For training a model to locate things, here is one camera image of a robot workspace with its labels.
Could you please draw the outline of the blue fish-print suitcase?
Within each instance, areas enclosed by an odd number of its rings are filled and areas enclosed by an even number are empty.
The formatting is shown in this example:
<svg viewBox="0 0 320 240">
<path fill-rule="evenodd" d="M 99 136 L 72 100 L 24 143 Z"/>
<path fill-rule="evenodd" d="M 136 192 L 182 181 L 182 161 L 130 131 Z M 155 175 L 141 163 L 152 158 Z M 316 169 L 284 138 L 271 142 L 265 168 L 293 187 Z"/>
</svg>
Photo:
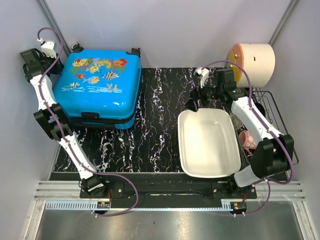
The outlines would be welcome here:
<svg viewBox="0 0 320 240">
<path fill-rule="evenodd" d="M 53 94 L 78 128 L 129 129 L 134 125 L 142 79 L 140 48 L 71 46 Z"/>
</svg>

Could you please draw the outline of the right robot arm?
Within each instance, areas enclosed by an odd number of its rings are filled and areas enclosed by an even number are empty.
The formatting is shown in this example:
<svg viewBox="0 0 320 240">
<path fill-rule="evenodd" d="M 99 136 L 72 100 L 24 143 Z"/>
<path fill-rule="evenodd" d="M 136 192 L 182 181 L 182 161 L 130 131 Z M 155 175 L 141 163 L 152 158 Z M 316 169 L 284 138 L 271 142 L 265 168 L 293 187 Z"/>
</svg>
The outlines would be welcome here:
<svg viewBox="0 0 320 240">
<path fill-rule="evenodd" d="M 226 177 L 227 192 L 239 198 L 245 188 L 274 176 L 294 172 L 294 139 L 281 133 L 257 108 L 250 88 L 239 88 L 231 69 L 214 73 L 216 86 L 207 86 L 209 70 L 194 71 L 200 82 L 190 91 L 185 110 L 178 116 L 178 144 L 183 171 L 195 178 Z M 232 122 L 239 118 L 254 142 L 253 154 L 241 167 L 240 141 Z"/>
</svg>

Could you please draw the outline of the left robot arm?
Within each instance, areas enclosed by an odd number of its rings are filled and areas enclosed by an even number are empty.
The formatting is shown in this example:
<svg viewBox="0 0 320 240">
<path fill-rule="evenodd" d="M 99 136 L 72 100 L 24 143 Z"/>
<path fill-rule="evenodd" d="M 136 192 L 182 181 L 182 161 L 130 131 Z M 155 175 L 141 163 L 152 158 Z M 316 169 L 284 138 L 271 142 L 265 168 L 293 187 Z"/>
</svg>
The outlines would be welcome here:
<svg viewBox="0 0 320 240">
<path fill-rule="evenodd" d="M 60 56 L 48 57 L 37 48 L 24 50 L 20 55 L 24 60 L 25 78 L 37 97 L 38 111 L 33 114 L 35 120 L 47 136 L 57 141 L 69 155 L 79 173 L 81 190 L 90 196 L 103 198 L 108 193 L 108 186 L 80 146 L 70 116 L 54 97 L 50 76 L 62 73 L 64 65 Z"/>
</svg>

